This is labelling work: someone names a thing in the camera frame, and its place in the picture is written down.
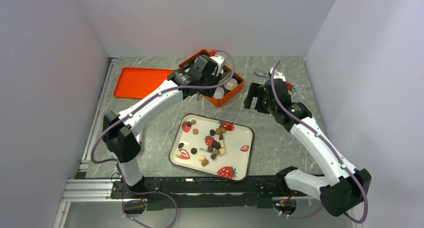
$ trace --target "gray marble tabletop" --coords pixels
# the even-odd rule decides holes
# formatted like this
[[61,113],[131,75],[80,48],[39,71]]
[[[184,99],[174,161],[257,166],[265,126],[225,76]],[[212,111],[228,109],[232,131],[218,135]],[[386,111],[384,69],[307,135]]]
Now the gray marble tabletop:
[[[273,175],[283,168],[295,166],[303,172],[322,174],[314,159],[283,126],[278,125],[270,114],[258,113],[243,107],[251,82],[264,83],[267,78],[255,75],[254,70],[269,70],[276,59],[281,59],[279,71],[283,72],[288,82],[297,87],[297,92],[290,92],[294,102],[303,102],[313,113],[319,126],[324,129],[321,116],[312,92],[311,84],[301,57],[235,57],[235,70],[244,78],[243,89],[235,94],[220,108],[213,106],[207,99],[189,97],[184,101],[169,107],[156,117],[142,133],[143,147],[138,154],[138,163],[145,176],[208,176],[199,171],[193,171],[174,166],[168,159],[168,154],[174,141],[181,119],[188,113],[199,114],[215,119],[228,121],[250,127],[254,133],[254,144],[248,175]],[[131,57],[119,58],[115,70],[111,71],[111,88],[106,93],[105,110],[118,113],[138,100],[117,99],[114,90],[121,70],[124,67],[176,69],[178,64],[187,57]],[[97,136],[101,130],[95,130]],[[95,151],[97,159],[108,158],[108,152],[103,142]],[[113,162],[100,165],[90,163],[87,178],[110,177],[116,171]]]

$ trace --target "tray rim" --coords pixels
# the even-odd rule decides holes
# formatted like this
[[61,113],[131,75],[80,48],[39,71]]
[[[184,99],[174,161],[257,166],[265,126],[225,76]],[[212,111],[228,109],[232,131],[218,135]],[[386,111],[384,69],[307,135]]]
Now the tray rim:
[[252,156],[252,150],[253,150],[253,143],[254,143],[254,141],[255,141],[255,132],[254,132],[254,131],[250,128],[250,127],[245,126],[245,125],[241,125],[241,124],[236,124],[236,123],[229,122],[229,123],[231,123],[231,124],[235,124],[235,125],[238,125],[238,126],[246,127],[246,128],[248,128],[248,129],[252,132],[252,141],[251,141],[251,144],[250,144],[250,153],[249,153],[249,159],[248,159],[248,161],[247,161],[246,175],[243,177],[243,179],[240,179],[240,180],[228,179],[228,178],[224,178],[224,177],[221,177],[221,176],[219,176],[219,175],[216,175],[216,174],[211,174],[211,173],[207,173],[207,172],[204,172],[204,171],[201,171],[201,170],[198,170],[198,169],[193,169],[193,168],[189,168],[189,167],[182,166],[182,165],[179,165],[179,164],[175,164],[175,163],[173,163],[173,162],[171,161],[171,152],[172,152],[172,149],[173,149],[173,146],[174,146],[175,140],[176,140],[176,138],[177,138],[178,131],[180,130],[181,125],[183,124],[183,120],[184,120],[184,118],[186,118],[188,115],[195,115],[195,116],[199,116],[199,117],[203,117],[203,118],[207,118],[207,119],[212,119],[212,120],[216,120],[216,121],[224,121],[224,122],[227,122],[227,121],[225,121],[225,120],[220,120],[220,119],[210,118],[210,117],[207,117],[207,116],[204,116],[204,115],[195,114],[195,113],[188,113],[188,114],[184,115],[184,117],[182,117],[181,122],[179,123],[178,129],[177,129],[177,131],[176,131],[176,133],[175,133],[175,137],[174,137],[174,139],[173,139],[171,149],[169,150],[168,160],[170,161],[170,163],[171,163],[171,164],[173,164],[173,165],[175,165],[175,166],[178,166],[178,167],[183,167],[183,168],[186,168],[186,169],[195,170],[195,171],[199,171],[199,172],[202,172],[202,173],[205,173],[205,174],[213,175],[213,176],[215,176],[215,177],[218,177],[218,178],[221,178],[221,179],[224,179],[224,180],[229,180],[229,181],[237,182],[237,183],[239,183],[239,182],[243,182],[243,181],[244,181],[244,180],[248,177],[249,166],[250,166],[250,164],[251,164],[251,156]]

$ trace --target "gray wall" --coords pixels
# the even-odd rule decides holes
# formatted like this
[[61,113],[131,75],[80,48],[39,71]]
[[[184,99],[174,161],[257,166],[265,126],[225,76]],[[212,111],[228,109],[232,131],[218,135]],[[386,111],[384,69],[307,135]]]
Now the gray wall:
[[305,56],[335,0],[79,0],[109,57]]
[[77,0],[0,0],[0,226],[51,227],[108,60]]
[[331,141],[372,175],[367,227],[424,227],[423,27],[424,0],[336,0],[306,57]]

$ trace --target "robotic arm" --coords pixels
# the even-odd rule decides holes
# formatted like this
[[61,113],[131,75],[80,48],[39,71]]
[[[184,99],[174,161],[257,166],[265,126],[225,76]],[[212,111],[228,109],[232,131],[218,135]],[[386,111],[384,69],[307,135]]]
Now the robotic arm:
[[[218,83],[224,61],[225,59],[218,55],[199,56],[188,67],[175,70],[155,91],[134,106],[118,114],[108,111],[104,115],[103,141],[111,157],[117,160],[117,165],[130,190],[137,192],[145,189],[144,177],[136,159],[141,147],[135,137],[162,111],[188,96],[197,93],[213,96],[215,88],[220,85]],[[275,79],[266,81],[264,85],[251,83],[244,107],[250,108],[253,97],[257,97],[254,109],[261,113],[271,113],[278,124],[283,125],[287,132],[306,147],[324,173],[324,176],[317,177],[303,173],[295,167],[288,167],[276,174],[280,188],[298,190],[319,199],[330,214],[339,216],[364,200],[361,189],[345,168],[354,171],[353,175],[365,193],[368,192],[371,176],[366,169],[357,170],[335,150],[343,160],[343,165],[340,165],[334,150],[331,150],[326,142],[331,146],[332,144],[322,134],[311,112],[304,104],[292,102],[287,85],[281,77],[283,76],[279,74]],[[205,90],[205,86],[208,85],[212,86]],[[291,115],[287,115],[281,109],[276,97]],[[308,126],[316,130],[317,134],[311,132]]]

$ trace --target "strawberry illustration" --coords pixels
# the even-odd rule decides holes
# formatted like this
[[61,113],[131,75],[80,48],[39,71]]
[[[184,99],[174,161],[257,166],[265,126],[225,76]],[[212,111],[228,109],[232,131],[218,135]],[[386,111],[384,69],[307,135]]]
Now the strawberry illustration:
[[248,152],[249,151],[249,146],[248,145],[243,145],[243,147],[240,149],[240,151],[242,151],[242,152]]
[[181,150],[182,157],[180,159],[190,159],[190,154],[186,149]]
[[189,132],[192,129],[191,125],[187,125],[187,123],[188,122],[184,121],[184,123],[182,123],[181,125],[181,128],[185,133]]
[[237,177],[236,169],[233,168],[232,166],[222,167],[221,169],[218,170],[216,174],[228,179],[233,179],[234,177]]
[[231,124],[231,123],[221,121],[219,124],[222,125],[226,131],[233,131],[234,130],[234,125]]
[[206,143],[207,146],[212,145],[212,141],[214,141],[214,140],[215,140],[215,138],[213,138],[210,135],[204,137],[204,142]]

